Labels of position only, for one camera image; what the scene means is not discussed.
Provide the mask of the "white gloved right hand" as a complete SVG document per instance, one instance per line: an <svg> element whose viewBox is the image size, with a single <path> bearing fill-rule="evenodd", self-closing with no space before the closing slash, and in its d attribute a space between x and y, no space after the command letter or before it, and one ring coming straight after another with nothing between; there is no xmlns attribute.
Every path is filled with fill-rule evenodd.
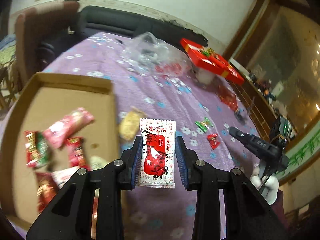
<svg viewBox="0 0 320 240"><path fill-rule="evenodd" d="M259 166L256 166L250 176L250 181L257 190L263 188L260 194L268 202L269 205L272 205L277 200L279 182L275 176L270 176L270 178L264 176L262 179L260 179L259 172L260 168Z"/></svg>

